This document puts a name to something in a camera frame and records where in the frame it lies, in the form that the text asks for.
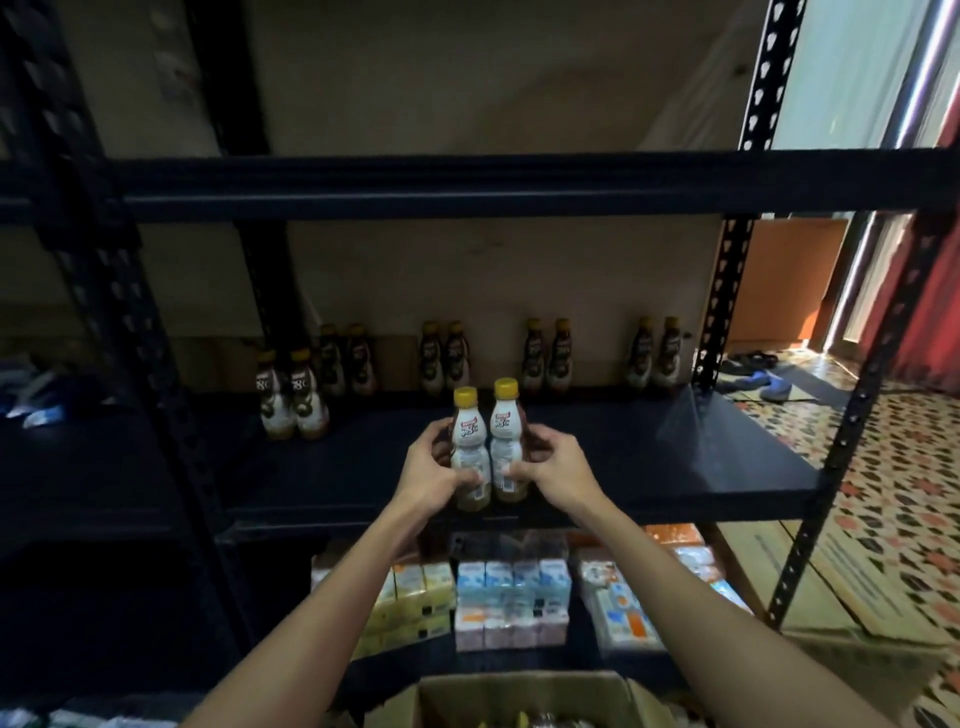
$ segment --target forearm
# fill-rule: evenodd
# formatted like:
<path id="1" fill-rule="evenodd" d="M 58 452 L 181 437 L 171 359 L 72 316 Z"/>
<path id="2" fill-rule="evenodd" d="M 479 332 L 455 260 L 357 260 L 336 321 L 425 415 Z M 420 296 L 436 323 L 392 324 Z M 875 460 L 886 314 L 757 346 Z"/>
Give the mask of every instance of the forearm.
<path id="1" fill-rule="evenodd" d="M 184 728 L 313 728 L 347 669 L 395 555 L 422 525 L 388 506 L 318 589 L 244 659 Z"/>
<path id="2" fill-rule="evenodd" d="M 718 595 L 605 498 L 578 519 L 612 552 L 694 692 L 720 725 L 888 724 L 839 678 Z"/>

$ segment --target yellow bottle cap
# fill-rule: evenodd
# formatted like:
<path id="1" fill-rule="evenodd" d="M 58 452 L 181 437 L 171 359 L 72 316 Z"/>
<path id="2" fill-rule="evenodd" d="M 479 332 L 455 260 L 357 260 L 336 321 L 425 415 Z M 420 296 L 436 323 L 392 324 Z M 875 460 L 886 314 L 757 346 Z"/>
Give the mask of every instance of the yellow bottle cap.
<path id="1" fill-rule="evenodd" d="M 493 394 L 498 400 L 515 400 L 520 396 L 520 386 L 516 379 L 506 376 L 493 383 Z"/>
<path id="2" fill-rule="evenodd" d="M 457 387 L 453 390 L 453 403 L 460 409 L 468 409 L 477 405 L 476 387 Z"/>

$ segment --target shelf post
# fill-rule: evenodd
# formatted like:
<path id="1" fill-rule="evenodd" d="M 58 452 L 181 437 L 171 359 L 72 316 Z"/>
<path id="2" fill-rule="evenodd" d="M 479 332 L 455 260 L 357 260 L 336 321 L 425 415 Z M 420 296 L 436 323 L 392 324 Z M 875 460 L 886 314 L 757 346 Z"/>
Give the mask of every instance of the shelf post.
<path id="1" fill-rule="evenodd" d="M 217 144 L 231 157 L 266 156 L 270 143 L 240 0 L 185 0 L 187 25 Z M 234 223 L 267 347 L 281 361 L 310 344 L 284 220 Z"/>
<path id="2" fill-rule="evenodd" d="M 772 0 L 760 36 L 754 80 L 750 84 L 747 110 L 737 147 L 743 152 L 764 152 L 773 144 L 786 82 L 797 50 L 806 0 Z M 733 320 L 736 294 L 747 263 L 756 214 L 724 217 L 713 278 L 708 292 L 707 313 L 693 362 L 693 383 L 712 391 L 720 372 Z"/>
<path id="3" fill-rule="evenodd" d="M 158 495 L 232 665 L 249 649 L 249 637 L 209 537 L 226 516 L 140 263 L 139 231 L 113 179 L 53 3 L 5 0 L 2 10 L 0 128 L 12 164 L 30 196 L 40 242 L 112 370 L 114 394 L 137 415 L 131 427 L 144 467 L 167 481 Z"/>
<path id="4" fill-rule="evenodd" d="M 943 246 L 944 238 L 950 234 L 956 222 L 955 210 L 936 213 L 920 212 L 913 220 L 910 227 L 912 235 L 910 253 L 903 264 L 903 270 L 897 279 L 897 287 L 880 321 L 874 343 L 860 369 L 860 378 L 853 387 L 843 419 L 824 461 L 824 467 L 820 470 L 817 494 L 810 504 L 810 515 L 801 523 L 783 565 L 783 571 L 780 573 L 780 581 L 767 608 L 767 620 L 775 629 L 780 629 L 783 624 L 787 608 L 800 585 L 804 569 L 829 517 L 833 499 L 853 460 L 853 454 L 859 445 L 876 398 L 880 394 L 883 379 L 897 357 L 900 341 L 924 292 L 926 280 Z"/>

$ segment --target plastic bottle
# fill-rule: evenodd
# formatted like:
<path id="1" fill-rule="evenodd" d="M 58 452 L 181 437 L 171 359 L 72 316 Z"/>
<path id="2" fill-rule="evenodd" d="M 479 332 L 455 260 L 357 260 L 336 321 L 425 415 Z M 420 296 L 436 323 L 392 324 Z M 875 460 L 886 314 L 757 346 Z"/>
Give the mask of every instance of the plastic bottle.
<path id="1" fill-rule="evenodd" d="M 459 321 L 450 324 L 446 337 L 446 386 L 449 389 L 470 384 L 470 344 L 464 335 L 464 325 Z"/>
<path id="2" fill-rule="evenodd" d="M 256 391 L 260 395 L 260 422 L 271 440 L 286 440 L 297 429 L 297 417 L 290 406 L 286 377 L 276 370 L 276 352 L 256 355 Z"/>
<path id="3" fill-rule="evenodd" d="M 347 344 L 350 356 L 350 389 L 353 394 L 370 397 L 376 391 L 376 374 L 370 354 L 370 342 L 363 324 L 350 325 L 350 338 Z"/>
<path id="4" fill-rule="evenodd" d="M 667 316 L 663 321 L 663 338 L 660 339 L 660 355 L 654 362 L 653 381 L 661 387 L 677 383 L 680 377 L 680 346 L 683 342 L 680 319 Z"/>
<path id="5" fill-rule="evenodd" d="M 546 362 L 543 355 L 543 324 L 540 319 L 527 319 L 527 340 L 523 345 L 521 385 L 526 394 L 539 394 L 543 389 Z"/>
<path id="6" fill-rule="evenodd" d="M 290 359 L 294 363 L 290 371 L 290 383 L 294 390 L 297 429 L 307 440 L 317 440 L 330 429 L 330 411 L 320 396 L 317 376 L 310 366 L 310 350 L 298 349 L 290 352 Z"/>
<path id="7" fill-rule="evenodd" d="M 490 453 L 487 452 L 487 426 L 477 409 L 475 387 L 458 387 L 453 392 L 457 416 L 453 420 L 450 443 L 453 468 L 469 468 L 480 473 L 483 482 L 478 486 L 457 489 L 457 507 L 464 511 L 479 511 L 490 503 Z"/>
<path id="8" fill-rule="evenodd" d="M 343 397 L 347 394 L 343 352 L 337 328 L 333 324 L 320 327 L 320 386 L 327 397 Z"/>
<path id="9" fill-rule="evenodd" d="M 420 387 L 432 397 L 444 390 L 444 366 L 441 362 L 439 327 L 436 321 L 423 324 L 420 339 Z"/>
<path id="10" fill-rule="evenodd" d="M 490 417 L 490 459 L 493 473 L 493 492 L 499 500 L 516 502 L 527 497 L 526 480 L 513 480 L 504 471 L 516 460 L 523 460 L 523 429 L 526 416 L 517 397 L 516 379 L 498 379 L 493 383 L 496 406 Z"/>
<path id="11" fill-rule="evenodd" d="M 641 316 L 634 341 L 627 354 L 627 383 L 641 390 L 650 383 L 650 374 L 654 368 L 654 320 L 650 316 Z"/>
<path id="12" fill-rule="evenodd" d="M 557 335 L 550 352 L 550 367 L 546 383 L 557 394 L 570 388 L 573 379 L 573 338 L 570 336 L 570 320 L 557 319 Z"/>

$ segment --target hand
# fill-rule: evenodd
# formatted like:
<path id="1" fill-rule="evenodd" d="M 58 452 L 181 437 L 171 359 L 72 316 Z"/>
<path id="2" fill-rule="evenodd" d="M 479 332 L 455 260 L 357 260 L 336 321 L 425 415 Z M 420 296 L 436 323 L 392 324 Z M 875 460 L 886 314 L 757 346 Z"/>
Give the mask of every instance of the hand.
<path id="1" fill-rule="evenodd" d="M 533 462 L 514 462 L 509 475 L 533 480 L 548 501 L 574 521 L 583 517 L 588 504 L 605 500 L 577 438 L 546 425 L 529 425 Z"/>
<path id="2" fill-rule="evenodd" d="M 392 505 L 407 509 L 424 522 L 446 505 L 458 485 L 479 485 L 480 474 L 472 470 L 453 470 L 450 444 L 436 442 L 453 418 L 430 423 L 407 449 L 407 459 L 396 485 Z"/>

